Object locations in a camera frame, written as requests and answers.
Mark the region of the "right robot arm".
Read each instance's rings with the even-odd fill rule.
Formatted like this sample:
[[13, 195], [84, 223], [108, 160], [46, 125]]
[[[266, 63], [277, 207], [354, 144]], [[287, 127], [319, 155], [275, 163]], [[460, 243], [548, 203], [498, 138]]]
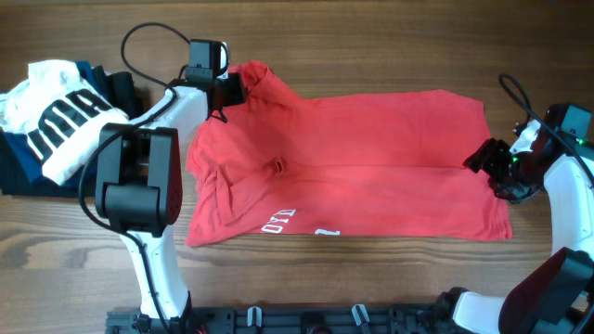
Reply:
[[465, 333], [593, 331], [593, 145], [573, 138], [543, 175], [551, 212], [551, 256], [506, 297], [462, 288], [442, 293], [433, 322]]

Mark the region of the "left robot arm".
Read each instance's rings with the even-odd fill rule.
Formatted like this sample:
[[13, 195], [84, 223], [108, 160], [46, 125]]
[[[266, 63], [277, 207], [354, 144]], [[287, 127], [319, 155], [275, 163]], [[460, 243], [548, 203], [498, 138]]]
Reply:
[[244, 101], [237, 73], [211, 83], [175, 79], [145, 115], [102, 128], [96, 210], [126, 245], [142, 298], [136, 311], [109, 313], [107, 332], [200, 331], [174, 244], [173, 225], [183, 199], [180, 144], [203, 122], [223, 121], [223, 108]]

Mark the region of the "red t-shirt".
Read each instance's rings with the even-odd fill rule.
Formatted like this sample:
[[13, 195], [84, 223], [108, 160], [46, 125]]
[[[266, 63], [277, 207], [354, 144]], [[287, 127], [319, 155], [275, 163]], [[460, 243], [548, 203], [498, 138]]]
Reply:
[[264, 63], [188, 148], [190, 247], [244, 234], [509, 239], [506, 203], [463, 162], [490, 136], [481, 101], [443, 89], [304, 98]]

